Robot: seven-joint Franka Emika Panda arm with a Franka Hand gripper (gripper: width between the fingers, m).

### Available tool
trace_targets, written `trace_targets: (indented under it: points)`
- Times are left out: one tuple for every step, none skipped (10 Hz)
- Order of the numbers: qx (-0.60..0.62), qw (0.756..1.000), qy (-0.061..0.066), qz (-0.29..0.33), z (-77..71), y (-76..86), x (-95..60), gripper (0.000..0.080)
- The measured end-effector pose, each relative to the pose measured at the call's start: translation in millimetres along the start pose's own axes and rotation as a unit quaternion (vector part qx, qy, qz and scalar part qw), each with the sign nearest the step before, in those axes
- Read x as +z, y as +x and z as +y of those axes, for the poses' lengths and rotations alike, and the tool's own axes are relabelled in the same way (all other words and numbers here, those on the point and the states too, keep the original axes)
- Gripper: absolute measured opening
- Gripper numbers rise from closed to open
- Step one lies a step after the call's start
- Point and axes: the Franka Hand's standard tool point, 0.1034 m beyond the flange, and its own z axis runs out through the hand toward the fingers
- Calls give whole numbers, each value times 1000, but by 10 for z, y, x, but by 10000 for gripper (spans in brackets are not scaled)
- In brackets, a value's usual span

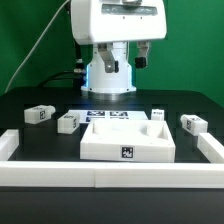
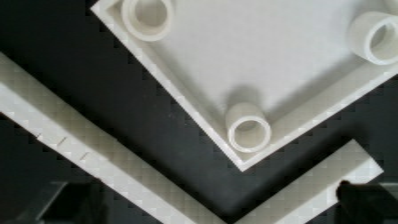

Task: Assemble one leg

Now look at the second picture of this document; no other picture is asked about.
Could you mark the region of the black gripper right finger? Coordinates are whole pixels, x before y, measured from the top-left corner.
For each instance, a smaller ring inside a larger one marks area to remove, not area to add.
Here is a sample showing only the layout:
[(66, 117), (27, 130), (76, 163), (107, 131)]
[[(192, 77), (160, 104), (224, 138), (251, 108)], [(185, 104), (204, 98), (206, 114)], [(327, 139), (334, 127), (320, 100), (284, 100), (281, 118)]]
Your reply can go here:
[(398, 224), (398, 183), (343, 181), (336, 197), (346, 224)]

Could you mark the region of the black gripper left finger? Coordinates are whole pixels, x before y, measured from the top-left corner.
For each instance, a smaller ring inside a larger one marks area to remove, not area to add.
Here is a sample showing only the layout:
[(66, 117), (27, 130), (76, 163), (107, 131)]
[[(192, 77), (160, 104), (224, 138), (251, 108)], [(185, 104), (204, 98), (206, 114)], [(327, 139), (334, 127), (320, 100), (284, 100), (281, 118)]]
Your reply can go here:
[(18, 224), (107, 224), (103, 189), (96, 183), (52, 182), (18, 215)]

